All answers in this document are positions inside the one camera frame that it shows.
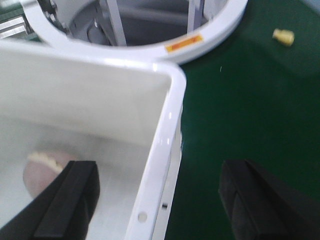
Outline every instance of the metal rod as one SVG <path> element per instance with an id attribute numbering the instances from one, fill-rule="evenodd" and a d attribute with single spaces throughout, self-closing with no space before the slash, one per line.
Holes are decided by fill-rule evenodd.
<path id="1" fill-rule="evenodd" d="M 188 13 L 188 27 L 187 32 L 190 33 L 193 30 L 201 26 L 201 20 L 204 13 L 205 0 L 189 0 L 189 13 Z"/>
<path id="2" fill-rule="evenodd" d="M 111 20 L 113 33 L 118 46 L 127 46 L 124 28 L 121 22 L 117 0 L 105 0 Z"/>

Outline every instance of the white plastic container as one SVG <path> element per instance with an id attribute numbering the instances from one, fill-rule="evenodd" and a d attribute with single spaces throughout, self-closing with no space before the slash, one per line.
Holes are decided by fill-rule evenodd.
<path id="1" fill-rule="evenodd" d="M 0 72 L 0 227 L 32 200 L 27 154 L 53 144 L 98 164 L 87 240 L 163 239 L 181 160 L 182 71 L 2 40 Z"/>

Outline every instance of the circular opening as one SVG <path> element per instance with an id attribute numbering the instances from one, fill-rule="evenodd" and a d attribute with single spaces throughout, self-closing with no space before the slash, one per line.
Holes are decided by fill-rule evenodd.
<path id="1" fill-rule="evenodd" d="M 41 7 L 44 13 L 55 13 L 54 25 L 70 38 L 105 46 L 143 46 L 194 31 L 211 21 L 227 1 L 55 0 L 56 8 Z"/>
<path id="2" fill-rule="evenodd" d="M 148 215 L 144 211 L 140 212 L 139 215 L 138 215 L 138 221 L 140 223 L 145 223 L 147 221 L 147 218 L 148 218 Z"/>

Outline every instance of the yellow label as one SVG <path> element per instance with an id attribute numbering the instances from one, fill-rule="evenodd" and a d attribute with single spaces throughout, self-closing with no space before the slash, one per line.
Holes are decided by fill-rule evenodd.
<path id="1" fill-rule="evenodd" d="M 165 49 L 168 51 L 168 53 L 174 52 L 176 50 L 179 50 L 181 48 L 184 48 L 186 46 L 198 43 L 198 42 L 202 42 L 204 39 L 201 35 L 197 35 L 197 36 L 193 36 L 193 37 L 189 37 L 185 40 L 179 41 L 177 43 L 171 44 L 171 45 L 167 45 L 165 46 Z"/>

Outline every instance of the beige object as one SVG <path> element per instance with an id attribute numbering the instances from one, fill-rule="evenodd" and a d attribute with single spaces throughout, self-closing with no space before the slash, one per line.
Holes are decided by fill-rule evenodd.
<path id="1" fill-rule="evenodd" d="M 290 47 L 295 41 L 295 34 L 293 31 L 275 29 L 272 35 L 273 39 L 277 39 L 283 45 Z"/>
<path id="2" fill-rule="evenodd" d="M 69 161 L 77 157 L 63 151 L 33 152 L 27 157 L 23 182 L 33 198 L 36 198 L 62 172 Z"/>

